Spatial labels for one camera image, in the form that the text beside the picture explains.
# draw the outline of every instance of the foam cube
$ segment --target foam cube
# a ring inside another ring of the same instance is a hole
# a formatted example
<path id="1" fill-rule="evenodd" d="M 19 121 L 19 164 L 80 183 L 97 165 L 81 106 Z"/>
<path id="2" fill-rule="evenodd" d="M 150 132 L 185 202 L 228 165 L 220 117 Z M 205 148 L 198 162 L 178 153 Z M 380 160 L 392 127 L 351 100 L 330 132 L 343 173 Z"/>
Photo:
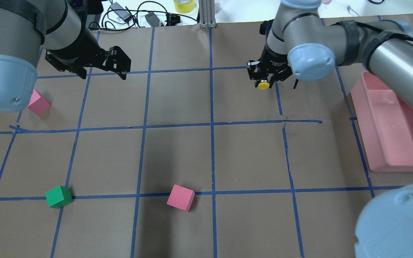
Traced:
<path id="1" fill-rule="evenodd" d="M 36 115 L 44 112 L 51 104 L 41 95 L 37 90 L 33 90 L 28 109 L 33 111 Z"/>
<path id="2" fill-rule="evenodd" d="M 189 212 L 195 192 L 182 186 L 174 185 L 167 204 Z"/>
<path id="3" fill-rule="evenodd" d="M 51 208 L 60 209 L 72 202 L 71 192 L 64 186 L 57 186 L 46 192 L 47 204 Z"/>

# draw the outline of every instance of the green cube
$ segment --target green cube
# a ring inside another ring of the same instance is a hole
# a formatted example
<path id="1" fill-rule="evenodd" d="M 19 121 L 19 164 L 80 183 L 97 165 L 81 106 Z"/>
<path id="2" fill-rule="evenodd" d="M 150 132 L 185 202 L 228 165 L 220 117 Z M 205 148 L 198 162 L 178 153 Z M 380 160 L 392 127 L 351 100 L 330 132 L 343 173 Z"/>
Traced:
<path id="1" fill-rule="evenodd" d="M 57 186 L 46 192 L 47 204 L 51 208 L 60 209 L 72 202 L 71 192 L 64 186 Z"/>

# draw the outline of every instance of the light blue joint cap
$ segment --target light blue joint cap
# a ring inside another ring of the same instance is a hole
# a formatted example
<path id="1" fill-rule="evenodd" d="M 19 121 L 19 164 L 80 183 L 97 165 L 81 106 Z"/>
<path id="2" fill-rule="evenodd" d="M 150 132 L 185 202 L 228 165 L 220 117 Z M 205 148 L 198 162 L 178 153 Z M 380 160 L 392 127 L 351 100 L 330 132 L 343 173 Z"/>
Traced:
<path id="1" fill-rule="evenodd" d="M 413 184 L 382 193 L 359 215 L 357 258 L 413 258 Z"/>
<path id="2" fill-rule="evenodd" d="M 288 64 L 298 80 L 311 82 L 331 73 L 336 56 L 325 45 L 305 43 L 291 49 Z"/>
<path id="3" fill-rule="evenodd" d="M 321 5 L 321 0 L 281 0 L 281 3 L 293 9 L 312 10 Z"/>
<path id="4" fill-rule="evenodd" d="M 406 20 L 386 20 L 386 21 L 392 21 L 396 24 L 398 24 L 398 26 L 403 30 L 403 32 L 405 34 L 407 34 L 408 36 L 413 37 L 413 29 L 412 29 L 412 25 L 410 25 L 410 23 Z"/>
<path id="5" fill-rule="evenodd" d="M 28 106 L 38 78 L 29 62 L 0 54 L 0 112 L 17 112 Z"/>

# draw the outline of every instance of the table surface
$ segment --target table surface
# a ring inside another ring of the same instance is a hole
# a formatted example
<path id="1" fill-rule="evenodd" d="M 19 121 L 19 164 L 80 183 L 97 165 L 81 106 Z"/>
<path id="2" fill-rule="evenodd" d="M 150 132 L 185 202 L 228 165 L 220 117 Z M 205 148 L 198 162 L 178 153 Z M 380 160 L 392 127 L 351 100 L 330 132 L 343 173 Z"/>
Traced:
<path id="1" fill-rule="evenodd" d="M 353 257 L 364 205 L 413 173 L 369 171 L 349 95 L 361 64 L 254 88 L 259 24 L 96 34 L 132 58 L 124 81 L 41 58 L 52 106 L 0 113 L 0 258 Z M 196 192 L 190 212 L 166 204 L 174 184 Z M 44 197 L 58 185 L 74 196 L 60 210 Z"/>

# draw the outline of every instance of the pink tray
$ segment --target pink tray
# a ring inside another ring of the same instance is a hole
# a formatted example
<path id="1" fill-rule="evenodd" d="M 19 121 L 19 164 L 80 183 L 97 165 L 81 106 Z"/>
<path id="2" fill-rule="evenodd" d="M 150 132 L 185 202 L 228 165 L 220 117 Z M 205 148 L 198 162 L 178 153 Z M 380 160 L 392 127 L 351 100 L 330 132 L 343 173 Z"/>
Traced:
<path id="1" fill-rule="evenodd" d="M 413 108 L 370 72 L 362 73 L 351 97 L 370 169 L 413 172 Z"/>

